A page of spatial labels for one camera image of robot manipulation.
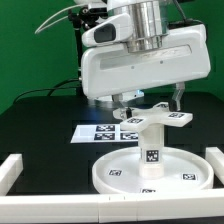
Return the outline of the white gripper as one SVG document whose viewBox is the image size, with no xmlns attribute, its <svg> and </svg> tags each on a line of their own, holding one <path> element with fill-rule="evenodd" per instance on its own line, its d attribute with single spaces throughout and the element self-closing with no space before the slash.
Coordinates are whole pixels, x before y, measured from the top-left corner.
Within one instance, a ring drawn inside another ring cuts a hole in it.
<svg viewBox="0 0 224 224">
<path fill-rule="evenodd" d="M 130 53 L 123 43 L 86 50 L 82 87 L 89 98 L 113 95 L 114 114 L 131 115 L 121 93 L 176 83 L 172 110 L 180 111 L 184 82 L 204 78 L 210 69 L 206 28 L 200 24 L 171 30 L 156 50 Z"/>
</svg>

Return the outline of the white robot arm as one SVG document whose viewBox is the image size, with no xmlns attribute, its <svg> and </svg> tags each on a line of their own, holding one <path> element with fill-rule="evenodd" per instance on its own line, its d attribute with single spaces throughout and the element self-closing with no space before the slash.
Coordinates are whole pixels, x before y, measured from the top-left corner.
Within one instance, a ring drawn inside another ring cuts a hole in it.
<svg viewBox="0 0 224 224">
<path fill-rule="evenodd" d="M 189 80 L 206 77 L 210 59 L 206 28 L 184 20 L 168 27 L 174 0 L 107 0 L 109 17 L 84 32 L 81 59 L 84 94 L 89 98 L 174 84 L 170 109 L 178 111 Z"/>
</svg>

